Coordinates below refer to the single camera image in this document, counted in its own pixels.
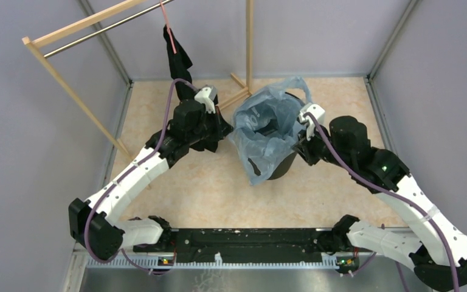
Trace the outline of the blue plastic trash bag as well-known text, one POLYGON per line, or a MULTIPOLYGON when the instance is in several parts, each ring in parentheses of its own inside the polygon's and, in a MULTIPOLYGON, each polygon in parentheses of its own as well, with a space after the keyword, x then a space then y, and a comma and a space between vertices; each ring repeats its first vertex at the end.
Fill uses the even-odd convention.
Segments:
POLYGON ((294 153, 292 147, 305 129, 298 121, 300 110, 311 102, 308 85, 294 76, 260 88, 234 111, 229 139, 251 185, 268 180, 294 153))

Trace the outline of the black trash bin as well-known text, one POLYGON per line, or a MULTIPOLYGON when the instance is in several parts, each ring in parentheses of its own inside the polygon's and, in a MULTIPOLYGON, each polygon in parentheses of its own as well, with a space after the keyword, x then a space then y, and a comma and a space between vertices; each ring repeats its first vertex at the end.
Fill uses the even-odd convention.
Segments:
MULTIPOLYGON (((290 92, 286 91, 285 94, 289 97, 292 97, 294 98, 295 100, 297 100, 299 102, 299 104, 301 106, 304 106, 304 101, 301 100, 300 98, 298 98, 296 95, 294 94, 291 94, 290 92)), ((268 124, 269 126, 269 130, 267 131, 268 134, 272 134, 274 132, 276 132, 276 125, 277 125, 277 122, 276 120, 271 120, 270 123, 268 124)), ((268 180, 276 180, 276 179, 279 179, 281 177, 283 177, 287 172, 288 170, 290 169, 290 167, 292 166, 295 158, 296 158, 296 155, 297 153, 296 152, 292 152, 291 154, 289 154, 276 168, 275 170, 273 171, 272 175, 268 178, 268 180)))

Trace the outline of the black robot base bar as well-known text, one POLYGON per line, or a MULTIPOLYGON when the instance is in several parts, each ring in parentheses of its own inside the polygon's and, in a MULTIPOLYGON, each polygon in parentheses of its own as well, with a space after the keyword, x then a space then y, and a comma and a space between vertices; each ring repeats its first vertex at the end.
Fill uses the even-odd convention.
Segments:
POLYGON ((330 229, 241 228, 192 229, 164 232, 158 243, 133 247, 135 253, 167 252, 177 263, 319 263, 337 252, 353 252, 347 239, 330 229))

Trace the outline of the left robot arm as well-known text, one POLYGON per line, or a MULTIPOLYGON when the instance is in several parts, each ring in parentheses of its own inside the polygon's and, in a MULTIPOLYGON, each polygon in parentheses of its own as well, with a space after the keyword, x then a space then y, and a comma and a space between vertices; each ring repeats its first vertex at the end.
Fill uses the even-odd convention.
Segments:
POLYGON ((105 187, 69 205, 71 237, 98 262, 112 260, 123 248, 170 246, 169 225, 156 216, 120 221, 125 209, 152 181, 170 170, 191 149, 216 152, 219 141, 233 131, 218 108, 207 111, 193 100, 181 102, 172 119, 146 142, 139 154, 105 187))

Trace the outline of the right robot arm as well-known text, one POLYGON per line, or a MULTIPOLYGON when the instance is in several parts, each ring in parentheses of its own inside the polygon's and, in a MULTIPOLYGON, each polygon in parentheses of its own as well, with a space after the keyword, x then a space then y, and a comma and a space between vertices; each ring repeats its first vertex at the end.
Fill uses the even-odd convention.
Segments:
POLYGON ((322 126, 311 114, 294 149, 309 165, 325 161, 345 169, 351 179, 390 206, 411 230, 399 235, 344 215, 333 227, 333 245, 362 248, 394 260, 435 291, 467 285, 467 235, 459 231, 420 189, 409 168, 392 151, 371 146, 367 127, 353 116, 322 126))

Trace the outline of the black garment on hanger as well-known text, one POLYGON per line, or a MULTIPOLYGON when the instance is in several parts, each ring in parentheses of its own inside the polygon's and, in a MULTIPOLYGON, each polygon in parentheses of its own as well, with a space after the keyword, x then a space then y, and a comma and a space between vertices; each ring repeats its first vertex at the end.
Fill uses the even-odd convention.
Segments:
MULTIPOLYGON (((189 72, 193 63, 174 36, 172 30, 168 29, 167 25, 163 28, 163 37, 167 44, 168 65, 171 78, 180 78, 187 80, 189 83, 193 83, 192 76, 189 72)), ((177 82, 175 84, 175 90, 180 101, 194 99, 195 91, 183 82, 177 82)))

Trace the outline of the pink clothes hanger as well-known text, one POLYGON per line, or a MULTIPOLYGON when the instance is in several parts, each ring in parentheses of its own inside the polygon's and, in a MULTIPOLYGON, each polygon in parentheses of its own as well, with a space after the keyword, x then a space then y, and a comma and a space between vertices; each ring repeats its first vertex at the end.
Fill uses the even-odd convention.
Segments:
POLYGON ((170 27, 170 22, 169 22, 168 15, 167 15, 167 12, 166 12, 166 9, 165 9, 165 6, 164 6, 164 3, 163 3, 162 0, 159 1, 159 5, 160 5, 160 8, 162 10, 163 17, 164 17, 166 31, 167 31, 167 34, 168 34, 169 39, 170 39, 170 44, 171 44, 172 51, 176 55, 178 53, 178 51, 176 49, 175 40, 173 38, 172 30, 171 30, 171 27, 170 27))

